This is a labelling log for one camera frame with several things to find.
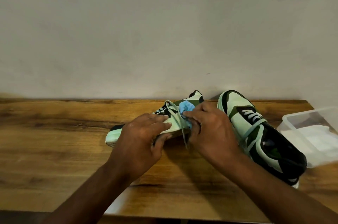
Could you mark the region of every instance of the plastic container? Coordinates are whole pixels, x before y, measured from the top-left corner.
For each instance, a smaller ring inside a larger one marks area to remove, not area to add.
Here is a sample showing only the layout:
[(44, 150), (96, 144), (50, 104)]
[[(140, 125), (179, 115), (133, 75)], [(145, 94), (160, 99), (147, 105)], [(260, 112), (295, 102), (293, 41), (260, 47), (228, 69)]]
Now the plastic container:
[(338, 161), (338, 107), (285, 115), (277, 130), (306, 156), (308, 168)]

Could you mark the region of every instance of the right hand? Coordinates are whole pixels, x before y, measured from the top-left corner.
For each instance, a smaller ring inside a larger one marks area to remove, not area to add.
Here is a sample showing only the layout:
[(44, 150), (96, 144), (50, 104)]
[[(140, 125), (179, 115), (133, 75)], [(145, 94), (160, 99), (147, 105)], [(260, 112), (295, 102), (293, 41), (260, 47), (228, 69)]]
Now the right hand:
[(210, 102), (183, 112), (192, 123), (189, 143), (214, 167), (231, 164), (243, 155), (229, 117)]

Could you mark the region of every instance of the wooden tabletop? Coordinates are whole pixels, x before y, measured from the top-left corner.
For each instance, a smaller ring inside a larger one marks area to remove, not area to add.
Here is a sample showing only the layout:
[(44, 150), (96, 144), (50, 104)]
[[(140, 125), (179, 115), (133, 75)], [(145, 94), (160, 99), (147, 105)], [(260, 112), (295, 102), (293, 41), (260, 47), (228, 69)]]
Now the wooden tabletop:
[[(275, 127), (283, 115), (312, 109), (304, 100), (252, 102)], [(162, 105), (163, 100), (0, 99), (0, 209), (53, 211), (108, 159), (112, 149), (104, 140), (112, 125)], [(299, 189), (338, 212), (338, 164), (308, 169)], [(235, 184), (189, 153), (182, 137), (167, 141), (160, 161), (106, 213), (268, 222)]]

